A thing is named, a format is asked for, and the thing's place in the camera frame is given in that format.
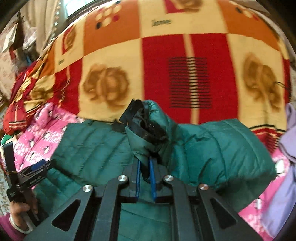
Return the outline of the magenta sleeve forearm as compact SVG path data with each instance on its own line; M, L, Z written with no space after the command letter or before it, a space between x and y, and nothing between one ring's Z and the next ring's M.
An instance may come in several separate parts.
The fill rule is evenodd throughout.
M1 240L23 240L26 235L13 227L10 222L10 214L1 216Z

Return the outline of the person's left hand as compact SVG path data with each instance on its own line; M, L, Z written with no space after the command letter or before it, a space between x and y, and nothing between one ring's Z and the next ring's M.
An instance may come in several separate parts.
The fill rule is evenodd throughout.
M15 226L17 226L20 230L26 232L29 230L29 227L27 225L27 222L23 218L22 214L31 210L34 214L38 214L38 201L35 197L35 194L33 190L30 190L30 193L28 193L29 196L29 202L23 203L23 202L15 202L12 201L10 203L10 214L11 219Z

